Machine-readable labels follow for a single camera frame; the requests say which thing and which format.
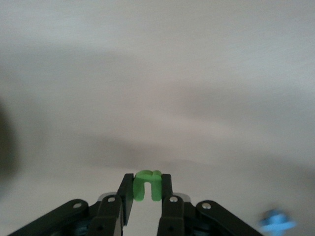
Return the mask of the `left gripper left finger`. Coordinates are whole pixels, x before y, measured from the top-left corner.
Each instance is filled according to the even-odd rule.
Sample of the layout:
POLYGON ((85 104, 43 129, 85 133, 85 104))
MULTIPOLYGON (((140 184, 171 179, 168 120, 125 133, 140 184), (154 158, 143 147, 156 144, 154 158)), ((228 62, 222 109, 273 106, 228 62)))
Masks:
POLYGON ((71 200, 35 219, 11 236, 121 236, 133 203, 133 174, 125 174, 117 192, 95 204, 71 200))

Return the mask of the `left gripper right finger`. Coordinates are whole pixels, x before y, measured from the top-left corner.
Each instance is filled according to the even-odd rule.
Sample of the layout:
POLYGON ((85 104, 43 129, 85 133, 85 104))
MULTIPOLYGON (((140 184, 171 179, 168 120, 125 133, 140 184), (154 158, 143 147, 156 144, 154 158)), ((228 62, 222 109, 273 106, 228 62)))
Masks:
POLYGON ((158 236, 260 236, 261 233, 217 202, 195 206, 172 189, 170 174, 162 175, 162 213, 158 236))

